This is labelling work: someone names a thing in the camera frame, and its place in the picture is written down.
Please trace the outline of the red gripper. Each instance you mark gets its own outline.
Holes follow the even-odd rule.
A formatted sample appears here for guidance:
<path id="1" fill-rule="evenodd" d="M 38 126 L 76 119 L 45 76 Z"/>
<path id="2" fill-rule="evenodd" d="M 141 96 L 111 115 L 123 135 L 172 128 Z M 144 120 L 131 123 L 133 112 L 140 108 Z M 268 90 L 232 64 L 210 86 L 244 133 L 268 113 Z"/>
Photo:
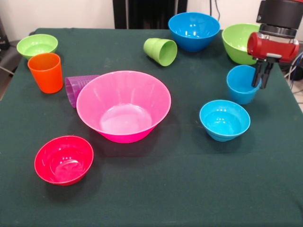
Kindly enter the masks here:
<path id="1" fill-rule="evenodd" d="M 268 61 L 262 74 L 262 60 L 273 59 L 278 62 L 290 62 L 298 54 L 299 47 L 299 41 L 296 39 L 252 32 L 247 41 L 248 59 L 246 60 L 246 63 L 254 64 L 257 62 L 257 65 L 251 85 L 253 87 L 257 87 L 262 79 L 260 88 L 265 89 L 267 86 L 268 78 L 273 68 L 273 63 Z"/>

